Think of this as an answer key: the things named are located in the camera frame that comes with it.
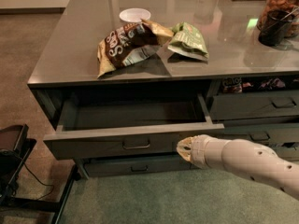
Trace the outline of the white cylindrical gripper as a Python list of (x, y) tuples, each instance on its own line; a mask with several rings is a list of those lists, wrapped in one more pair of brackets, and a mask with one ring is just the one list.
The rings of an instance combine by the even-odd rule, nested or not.
[(229, 140), (205, 134), (187, 137), (178, 142), (177, 153), (201, 169), (223, 169), (222, 152), (228, 143)]

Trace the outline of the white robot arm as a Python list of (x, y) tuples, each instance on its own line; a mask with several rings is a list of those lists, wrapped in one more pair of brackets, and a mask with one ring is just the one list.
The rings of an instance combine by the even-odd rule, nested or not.
[(198, 168), (226, 171), (299, 200), (299, 165), (281, 159), (270, 147), (244, 139), (227, 140), (201, 134), (179, 141), (177, 152)]

